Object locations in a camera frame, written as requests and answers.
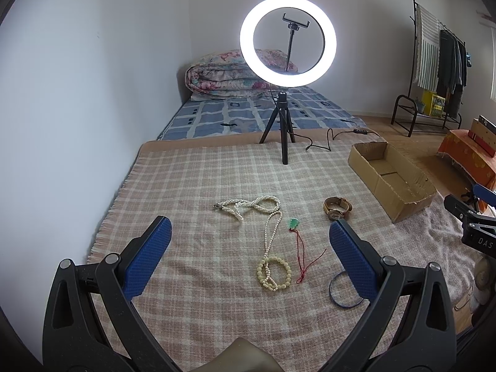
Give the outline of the blue patterned bed sheet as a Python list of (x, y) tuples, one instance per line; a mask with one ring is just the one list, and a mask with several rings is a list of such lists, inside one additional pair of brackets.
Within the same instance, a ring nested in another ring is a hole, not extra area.
[[(348, 113), (308, 86), (287, 91), (294, 129), (354, 129), (363, 120)], [(272, 96), (236, 97), (184, 103), (159, 140), (198, 139), (262, 132), (275, 109)]]

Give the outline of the yellow box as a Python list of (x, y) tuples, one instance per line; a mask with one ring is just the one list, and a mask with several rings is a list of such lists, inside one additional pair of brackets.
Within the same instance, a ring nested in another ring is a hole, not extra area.
[(430, 117), (442, 117), (445, 109), (445, 97), (424, 90), (421, 102), (425, 105), (423, 114)]

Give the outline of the red strap wristwatch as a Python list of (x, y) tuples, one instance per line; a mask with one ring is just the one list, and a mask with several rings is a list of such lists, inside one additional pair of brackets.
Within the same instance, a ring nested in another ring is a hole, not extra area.
[(328, 197), (323, 204), (323, 210), (331, 222), (346, 219), (352, 211), (352, 204), (343, 197)]

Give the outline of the striped hanging towel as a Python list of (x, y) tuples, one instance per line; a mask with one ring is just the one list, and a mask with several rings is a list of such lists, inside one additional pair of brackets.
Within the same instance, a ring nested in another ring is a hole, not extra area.
[(414, 83), (425, 90), (435, 91), (438, 83), (441, 50), (441, 23), (420, 4), (416, 5), (416, 47)]

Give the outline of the brown cardboard box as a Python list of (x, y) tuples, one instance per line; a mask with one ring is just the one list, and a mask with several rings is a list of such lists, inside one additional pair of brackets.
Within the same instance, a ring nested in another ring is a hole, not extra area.
[(394, 224), (430, 206), (437, 195), (422, 169), (387, 142), (352, 145), (348, 165)]

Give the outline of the dark blue bangle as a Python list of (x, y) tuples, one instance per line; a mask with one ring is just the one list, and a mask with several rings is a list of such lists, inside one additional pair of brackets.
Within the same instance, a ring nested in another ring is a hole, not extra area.
[(364, 302), (345, 270), (331, 279), (328, 292), (331, 302), (341, 309), (353, 309)]

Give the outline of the dark hanging clothes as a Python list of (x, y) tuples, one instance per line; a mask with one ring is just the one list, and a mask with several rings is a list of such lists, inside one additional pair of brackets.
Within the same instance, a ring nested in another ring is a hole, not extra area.
[(436, 93), (445, 98), (445, 112), (457, 118), (467, 86), (467, 50), (449, 30), (440, 32), (440, 58)]

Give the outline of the black tripod stand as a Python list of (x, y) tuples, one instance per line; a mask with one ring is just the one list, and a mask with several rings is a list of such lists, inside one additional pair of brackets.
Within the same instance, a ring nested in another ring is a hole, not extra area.
[(293, 123), (291, 119), (291, 114), (288, 108), (287, 93), (285, 91), (279, 91), (275, 103), (275, 109), (272, 111), (272, 115), (269, 118), (268, 124), (261, 136), (259, 141), (260, 144), (264, 144), (269, 132), (272, 130), (272, 126), (279, 119), (279, 129), (281, 134), (281, 162), (284, 165), (288, 164), (288, 141), (292, 143), (296, 142), (295, 135), (293, 132)]

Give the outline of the black clothes rack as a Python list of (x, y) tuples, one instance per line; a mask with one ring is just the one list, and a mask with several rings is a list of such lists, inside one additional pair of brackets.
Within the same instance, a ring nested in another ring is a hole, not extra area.
[[(424, 104), (421, 102), (423, 91), (414, 83), (414, 60), (415, 60), (415, 47), (416, 47), (416, 30), (415, 30), (415, 20), (416, 20), (416, 5), (419, 4), (416, 0), (413, 0), (414, 14), (410, 18), (414, 24), (414, 48), (412, 65), (410, 71), (410, 84), (408, 87), (408, 92), (405, 94), (400, 94), (396, 97), (394, 107), (392, 110), (391, 123), (392, 125), (398, 125), (401, 129), (405, 130), (407, 135), (410, 137), (415, 131), (425, 131), (431, 133), (442, 134), (444, 131), (451, 128), (451, 126), (460, 128), (462, 126), (463, 117), (460, 114), (457, 118), (450, 117), (444, 109), (442, 117), (430, 117), (423, 114)], [(459, 39), (466, 47), (466, 43), (461, 40), (454, 32), (452, 32), (448, 27), (442, 24), (441, 29), (449, 30), (454, 34), (457, 39)], [(467, 64), (469, 69), (472, 66), (471, 56), (467, 51)]]

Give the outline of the folded floral quilt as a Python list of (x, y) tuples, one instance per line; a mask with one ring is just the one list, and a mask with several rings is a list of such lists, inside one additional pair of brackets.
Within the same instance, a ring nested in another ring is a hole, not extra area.
[(200, 58), (185, 73), (185, 86), (196, 100), (257, 97), (273, 84), (256, 75), (240, 50)]

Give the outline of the orange cloth covered table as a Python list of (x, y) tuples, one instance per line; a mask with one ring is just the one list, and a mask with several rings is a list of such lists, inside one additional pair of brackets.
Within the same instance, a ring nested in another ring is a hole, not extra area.
[(468, 136), (468, 130), (452, 129), (437, 151), (447, 155), (476, 183), (495, 191), (495, 158)]

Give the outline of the pink plaid blanket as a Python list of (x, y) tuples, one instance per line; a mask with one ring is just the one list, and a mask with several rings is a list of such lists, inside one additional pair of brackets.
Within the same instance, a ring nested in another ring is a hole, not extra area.
[(472, 283), (479, 255), (461, 241), (441, 196), (399, 223), (348, 165), (358, 137), (330, 150), (293, 144), (175, 149), (141, 155), (104, 219), (89, 261), (121, 251), (159, 215), (171, 244), (135, 308), (182, 370), (235, 339), (270, 353), (287, 371), (318, 370), (343, 343), (363, 307), (329, 297), (342, 266), (329, 241), (323, 204), (343, 197), (348, 221), (381, 255), (403, 265), (438, 263), (452, 301)]

